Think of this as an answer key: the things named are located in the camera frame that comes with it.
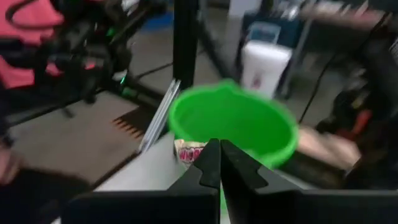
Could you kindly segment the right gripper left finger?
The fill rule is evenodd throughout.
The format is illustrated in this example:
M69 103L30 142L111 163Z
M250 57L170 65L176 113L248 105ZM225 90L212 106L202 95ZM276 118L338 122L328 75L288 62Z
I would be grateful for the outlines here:
M73 199L62 223L219 223L221 143L211 139L167 190L92 192Z

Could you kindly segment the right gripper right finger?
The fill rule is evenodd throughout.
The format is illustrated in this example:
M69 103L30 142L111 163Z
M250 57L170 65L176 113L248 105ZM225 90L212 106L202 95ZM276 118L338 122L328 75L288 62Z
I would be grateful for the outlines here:
M231 223L397 224L397 192L301 189L227 140L221 182Z

